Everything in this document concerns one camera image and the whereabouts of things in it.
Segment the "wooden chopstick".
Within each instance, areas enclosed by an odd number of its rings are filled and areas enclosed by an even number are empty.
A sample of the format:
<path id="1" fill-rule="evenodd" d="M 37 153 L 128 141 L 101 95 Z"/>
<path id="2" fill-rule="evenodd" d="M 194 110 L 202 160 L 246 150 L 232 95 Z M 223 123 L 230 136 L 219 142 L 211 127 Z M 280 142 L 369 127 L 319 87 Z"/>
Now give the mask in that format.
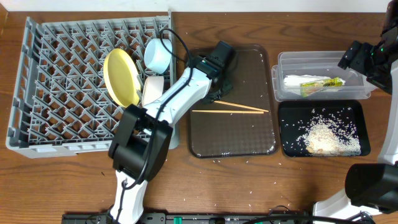
<path id="1" fill-rule="evenodd" d="M 234 106 L 234 107 L 238 107 L 238 108 L 245 108 L 245 109 L 254 110 L 254 111 L 269 112 L 269 110 L 255 108 L 252 106 L 240 105 L 240 104 L 236 104 L 236 103 L 230 103 L 230 102 L 226 102 L 226 101 L 214 101 L 214 103 L 228 105 L 228 106 Z"/>
<path id="2" fill-rule="evenodd" d="M 241 110 L 192 110 L 195 113 L 231 113 L 231 114 L 264 114 L 264 111 L 241 111 Z"/>

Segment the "green snack wrapper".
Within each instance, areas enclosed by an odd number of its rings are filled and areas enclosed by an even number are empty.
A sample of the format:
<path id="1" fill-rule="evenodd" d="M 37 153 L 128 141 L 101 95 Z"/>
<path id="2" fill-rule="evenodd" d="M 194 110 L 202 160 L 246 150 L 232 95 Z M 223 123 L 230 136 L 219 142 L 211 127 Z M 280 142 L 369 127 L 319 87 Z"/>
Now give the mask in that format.
<path id="1" fill-rule="evenodd" d="M 317 80 L 300 85 L 300 94 L 302 97 L 308 97 L 318 91 L 326 90 L 329 87 L 341 87 L 345 85 L 345 81 L 339 77 Z"/>

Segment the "white round bowl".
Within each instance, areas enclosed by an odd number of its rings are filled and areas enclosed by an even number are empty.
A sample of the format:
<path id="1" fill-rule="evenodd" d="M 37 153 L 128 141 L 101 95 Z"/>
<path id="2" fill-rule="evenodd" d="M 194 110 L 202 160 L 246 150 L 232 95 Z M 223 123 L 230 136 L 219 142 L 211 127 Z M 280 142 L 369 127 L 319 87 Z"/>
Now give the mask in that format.
<path id="1" fill-rule="evenodd" d="M 142 106 L 148 105 L 160 98 L 163 94 L 163 89 L 163 76 L 147 77 L 142 92 Z"/>

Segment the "light blue bowl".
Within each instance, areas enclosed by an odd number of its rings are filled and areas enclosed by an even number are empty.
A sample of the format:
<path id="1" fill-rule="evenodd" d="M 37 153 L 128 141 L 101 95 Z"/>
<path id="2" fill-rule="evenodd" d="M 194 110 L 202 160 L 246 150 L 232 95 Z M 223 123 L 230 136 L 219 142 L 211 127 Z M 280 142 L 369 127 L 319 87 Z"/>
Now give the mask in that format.
<path id="1" fill-rule="evenodd" d="M 158 74 L 164 73 L 171 62 L 172 55 L 172 43 L 169 39 L 152 39 L 148 44 L 144 52 L 144 64 L 145 66 Z"/>

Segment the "pile of rice waste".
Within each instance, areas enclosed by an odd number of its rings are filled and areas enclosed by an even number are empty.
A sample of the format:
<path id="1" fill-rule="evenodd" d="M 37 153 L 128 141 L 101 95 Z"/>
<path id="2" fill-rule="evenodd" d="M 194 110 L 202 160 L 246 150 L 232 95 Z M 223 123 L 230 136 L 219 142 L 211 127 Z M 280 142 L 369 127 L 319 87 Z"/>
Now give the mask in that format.
<path id="1" fill-rule="evenodd" d="M 290 157 L 358 156 L 354 111 L 347 106 L 282 108 L 282 148 Z"/>

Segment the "yellow round plate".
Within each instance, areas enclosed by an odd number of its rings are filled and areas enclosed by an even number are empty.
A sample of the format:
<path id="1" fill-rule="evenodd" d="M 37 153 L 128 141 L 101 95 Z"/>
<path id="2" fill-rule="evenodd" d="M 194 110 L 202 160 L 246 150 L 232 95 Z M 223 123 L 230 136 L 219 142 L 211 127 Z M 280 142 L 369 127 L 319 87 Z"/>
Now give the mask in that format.
<path id="1" fill-rule="evenodd" d="M 119 106 L 139 104 L 137 91 L 141 90 L 138 71 L 129 54 L 123 49 L 113 49 L 107 54 L 103 65 L 106 89 Z"/>

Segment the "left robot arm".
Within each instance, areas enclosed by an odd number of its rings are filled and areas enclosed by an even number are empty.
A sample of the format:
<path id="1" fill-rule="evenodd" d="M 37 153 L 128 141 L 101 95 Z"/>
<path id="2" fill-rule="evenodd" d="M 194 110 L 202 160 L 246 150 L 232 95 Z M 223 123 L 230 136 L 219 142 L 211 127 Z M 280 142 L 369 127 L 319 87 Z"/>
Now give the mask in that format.
<path id="1" fill-rule="evenodd" d="M 147 184 L 165 162 L 176 122 L 196 102 L 213 102 L 230 91 L 224 73 L 234 54 L 223 41 L 206 57 L 188 54 L 183 75 L 160 98 L 142 108 L 126 107 L 108 151 L 118 181 L 112 223 L 140 219 Z"/>

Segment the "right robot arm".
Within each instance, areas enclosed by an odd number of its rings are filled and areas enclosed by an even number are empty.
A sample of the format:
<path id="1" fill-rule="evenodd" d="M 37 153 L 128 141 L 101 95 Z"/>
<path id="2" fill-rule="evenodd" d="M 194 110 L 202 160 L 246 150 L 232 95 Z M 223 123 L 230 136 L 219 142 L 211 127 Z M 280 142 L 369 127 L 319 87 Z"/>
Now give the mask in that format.
<path id="1" fill-rule="evenodd" d="M 386 133 L 375 163 L 354 164 L 345 187 L 313 205 L 315 223 L 353 222 L 359 218 L 397 211 L 397 1 L 387 5 L 380 41 L 376 45 L 354 41 L 338 66 L 350 68 L 367 82 L 390 94 Z"/>

